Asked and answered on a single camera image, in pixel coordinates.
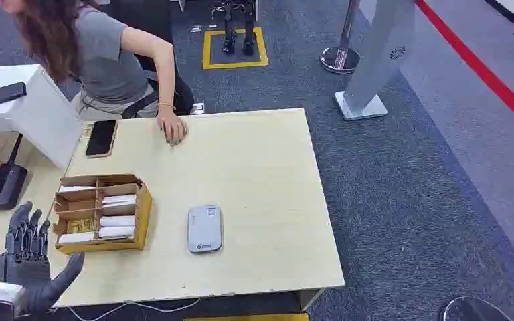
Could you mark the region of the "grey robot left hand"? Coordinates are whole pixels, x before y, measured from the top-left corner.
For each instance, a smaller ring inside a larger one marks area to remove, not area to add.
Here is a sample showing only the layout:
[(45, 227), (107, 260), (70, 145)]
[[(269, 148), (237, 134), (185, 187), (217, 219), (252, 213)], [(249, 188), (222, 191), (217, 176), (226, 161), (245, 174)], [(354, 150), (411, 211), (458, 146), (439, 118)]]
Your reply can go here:
[(48, 259), (48, 227), (39, 223), (42, 210), (26, 201), (12, 214), (5, 235), (5, 251), (0, 254), (0, 282), (17, 284), (24, 289), (23, 314), (47, 312), (79, 276), (85, 253), (69, 256), (65, 268), (54, 278)]

